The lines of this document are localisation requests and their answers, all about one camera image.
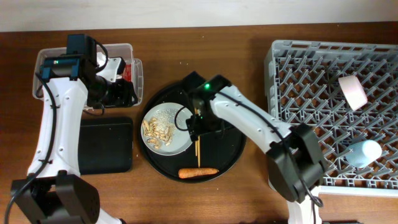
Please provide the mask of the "wooden chopstick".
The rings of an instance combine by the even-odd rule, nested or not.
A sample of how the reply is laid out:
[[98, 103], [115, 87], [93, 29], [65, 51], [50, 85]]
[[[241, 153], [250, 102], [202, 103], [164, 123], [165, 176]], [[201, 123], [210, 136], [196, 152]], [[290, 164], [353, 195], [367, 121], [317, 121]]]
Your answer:
[[198, 167], [201, 167], [201, 145], [200, 136], [198, 137], [198, 157], [197, 157]]
[[[195, 118], [196, 118], [196, 115], [198, 114], [197, 108], [194, 108], [194, 111], [195, 111]], [[195, 140], [195, 156], [198, 157], [198, 140]]]

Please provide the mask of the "red snack wrapper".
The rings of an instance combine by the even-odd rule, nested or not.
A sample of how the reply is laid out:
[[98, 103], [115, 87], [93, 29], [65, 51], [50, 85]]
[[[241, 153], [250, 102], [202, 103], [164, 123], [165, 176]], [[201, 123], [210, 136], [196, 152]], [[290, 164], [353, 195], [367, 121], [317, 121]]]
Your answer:
[[132, 82], [132, 65], [126, 65], [122, 74], [122, 78], [128, 82]]

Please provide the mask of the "light blue cup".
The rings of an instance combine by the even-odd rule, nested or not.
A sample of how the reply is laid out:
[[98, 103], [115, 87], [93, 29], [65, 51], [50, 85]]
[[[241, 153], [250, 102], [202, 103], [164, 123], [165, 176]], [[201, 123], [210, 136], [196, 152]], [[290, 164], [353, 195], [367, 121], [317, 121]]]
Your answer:
[[365, 140], [348, 146], [349, 153], [345, 156], [349, 165], [365, 168], [382, 154], [381, 145], [373, 140]]

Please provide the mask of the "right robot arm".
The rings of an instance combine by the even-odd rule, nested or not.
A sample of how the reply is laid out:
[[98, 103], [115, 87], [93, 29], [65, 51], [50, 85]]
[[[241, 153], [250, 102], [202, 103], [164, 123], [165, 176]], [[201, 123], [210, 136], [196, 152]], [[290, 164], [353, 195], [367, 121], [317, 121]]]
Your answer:
[[320, 186], [326, 160], [314, 130], [283, 122], [249, 101], [222, 75], [205, 80], [192, 72], [182, 80], [193, 116], [186, 122], [194, 141], [229, 123], [266, 155], [270, 186], [287, 201], [289, 223], [321, 223]]

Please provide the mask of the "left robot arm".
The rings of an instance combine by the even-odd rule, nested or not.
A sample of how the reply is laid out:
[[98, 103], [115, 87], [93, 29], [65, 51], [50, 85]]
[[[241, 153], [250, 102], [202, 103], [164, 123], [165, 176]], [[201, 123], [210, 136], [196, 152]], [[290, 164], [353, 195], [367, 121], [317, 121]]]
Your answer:
[[9, 202], [31, 223], [119, 222], [80, 177], [78, 140], [87, 109], [141, 102], [133, 80], [123, 77], [133, 66], [130, 44], [101, 44], [86, 34], [70, 34], [65, 47], [39, 52], [32, 89], [44, 103], [39, 141], [27, 176], [12, 182]]

